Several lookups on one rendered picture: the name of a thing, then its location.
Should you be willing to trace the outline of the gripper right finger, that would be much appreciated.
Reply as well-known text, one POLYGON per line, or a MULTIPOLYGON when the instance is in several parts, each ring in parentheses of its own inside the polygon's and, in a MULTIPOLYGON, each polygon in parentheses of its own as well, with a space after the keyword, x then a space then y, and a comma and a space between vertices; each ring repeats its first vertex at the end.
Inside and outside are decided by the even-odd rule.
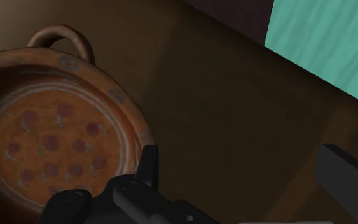
POLYGON ((318 146, 314 177, 358 222, 358 159, 335 144, 318 146))

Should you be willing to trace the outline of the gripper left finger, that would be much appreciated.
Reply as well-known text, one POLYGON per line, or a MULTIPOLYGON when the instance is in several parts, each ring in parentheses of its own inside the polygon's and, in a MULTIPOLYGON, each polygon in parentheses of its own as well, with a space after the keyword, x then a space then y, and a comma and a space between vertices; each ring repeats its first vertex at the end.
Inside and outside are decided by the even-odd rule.
POLYGON ((174 224, 171 201, 158 193, 158 147, 146 145, 135 174, 116 176, 93 198, 84 189, 53 195, 37 224, 174 224))

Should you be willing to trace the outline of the brown wooden table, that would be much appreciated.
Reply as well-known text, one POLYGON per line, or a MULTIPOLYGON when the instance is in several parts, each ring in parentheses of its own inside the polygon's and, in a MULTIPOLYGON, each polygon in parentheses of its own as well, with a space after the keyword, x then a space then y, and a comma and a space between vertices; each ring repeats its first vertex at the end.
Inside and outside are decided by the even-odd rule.
POLYGON ((313 171, 321 143, 358 158, 357 99, 180 0, 0 0, 0 50, 52 24, 141 107, 166 197, 221 224, 356 224, 313 171))

